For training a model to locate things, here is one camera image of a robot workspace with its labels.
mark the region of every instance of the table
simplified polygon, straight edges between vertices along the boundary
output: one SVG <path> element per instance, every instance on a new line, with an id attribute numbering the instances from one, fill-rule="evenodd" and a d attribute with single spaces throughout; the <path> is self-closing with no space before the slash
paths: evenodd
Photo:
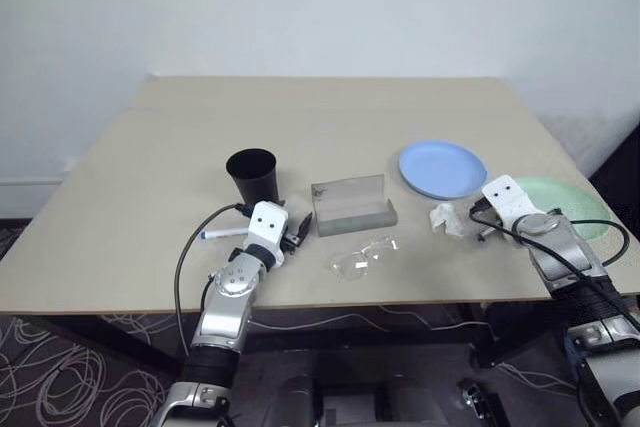
<path id="1" fill-rule="evenodd" d="M 174 77 L 150 79 L 73 170 L 0 263 L 0 311 L 16 314 L 170 312 L 175 262 L 192 229 L 239 200 L 224 170 L 248 147 L 272 151 L 281 198 L 296 221 L 312 210 L 310 185 L 384 173 L 395 227 L 319 238 L 272 271 L 256 307 L 294 308 L 544 299 L 527 253 L 498 237 L 479 244 L 434 234 L 438 201 L 401 178 L 412 142 L 459 143 L 489 178 L 545 176 L 599 198 L 561 145 L 502 82 L 473 79 Z M 461 217 L 476 197 L 455 202 Z M 215 227 L 246 225 L 228 213 Z M 392 234 L 393 263 L 354 282 L 326 264 L 366 240 Z M 615 232 L 595 241 L 613 254 Z M 196 310 L 207 275 L 238 238 L 197 243 L 182 276 L 185 310 Z M 640 244 L 611 268 L 616 287 L 640 292 Z"/>

